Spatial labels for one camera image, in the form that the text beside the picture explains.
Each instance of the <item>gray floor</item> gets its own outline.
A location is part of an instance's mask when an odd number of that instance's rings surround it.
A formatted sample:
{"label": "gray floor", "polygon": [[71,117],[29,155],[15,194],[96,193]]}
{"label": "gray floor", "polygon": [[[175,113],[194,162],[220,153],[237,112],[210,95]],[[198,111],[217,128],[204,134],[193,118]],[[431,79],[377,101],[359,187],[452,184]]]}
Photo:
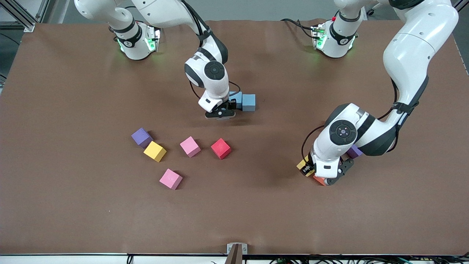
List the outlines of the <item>gray floor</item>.
{"label": "gray floor", "polygon": [[[292,18],[310,20],[314,18],[330,18],[336,11],[330,0],[190,0],[193,8],[205,20],[274,20]],[[126,0],[123,7],[131,6]],[[142,16],[134,8],[129,9],[137,20]],[[393,9],[384,6],[376,9],[370,20],[398,19]],[[94,23],[81,16],[76,10],[73,0],[56,0],[53,12],[48,18],[49,23]],[[469,8],[460,12],[459,23],[454,30],[454,37],[462,58],[469,61]],[[21,41],[22,31],[0,30],[16,41]],[[8,76],[18,45],[0,35],[0,73]]]}

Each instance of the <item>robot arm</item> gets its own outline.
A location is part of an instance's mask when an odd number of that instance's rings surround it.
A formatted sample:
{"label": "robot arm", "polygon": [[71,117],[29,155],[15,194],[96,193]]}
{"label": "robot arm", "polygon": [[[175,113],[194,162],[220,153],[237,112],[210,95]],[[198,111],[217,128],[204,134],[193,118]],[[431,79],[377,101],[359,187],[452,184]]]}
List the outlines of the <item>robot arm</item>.
{"label": "robot arm", "polygon": [[229,101],[228,74],[223,65],[228,60],[226,46],[213,34],[185,0],[132,0],[142,16],[154,27],[136,22],[132,14],[117,6],[122,0],[75,0],[78,11],[88,19],[109,24],[118,38],[121,50],[133,60],[141,60],[156,50],[159,31],[187,24],[200,40],[199,48],[189,58],[184,70],[189,81],[205,88],[199,105],[207,118],[226,119],[235,116],[235,101]]}
{"label": "robot arm", "polygon": [[340,176],[340,156],[353,144],[371,156],[395,147],[399,130],[427,86],[428,64],[458,21],[458,13],[449,0],[420,0],[403,10],[394,8],[405,25],[387,46],[383,62],[399,98],[385,121],[377,120],[353,103],[338,106],[311,148],[317,177]]}

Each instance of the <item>brown tabletop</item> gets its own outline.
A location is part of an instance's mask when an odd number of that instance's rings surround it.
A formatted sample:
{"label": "brown tabletop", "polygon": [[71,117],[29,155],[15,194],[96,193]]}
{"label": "brown tabletop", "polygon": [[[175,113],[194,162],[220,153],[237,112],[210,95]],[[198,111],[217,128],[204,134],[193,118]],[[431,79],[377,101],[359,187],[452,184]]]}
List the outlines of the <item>brown tabletop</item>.
{"label": "brown tabletop", "polygon": [[[217,253],[233,241],[254,254],[467,251],[469,79],[453,37],[398,147],[323,187],[296,168],[301,143],[340,104],[389,109],[382,53],[401,22],[364,22],[340,59],[284,22],[209,24],[255,112],[205,119],[183,70],[197,47],[187,26],[165,29],[143,61],[106,24],[24,35],[0,96],[0,253]],[[131,139],[140,127],[168,150],[160,163]],[[189,136],[203,149],[193,158],[179,146]],[[224,160],[210,149],[219,138],[233,149]],[[167,168],[184,177],[175,191],[159,183]]]}

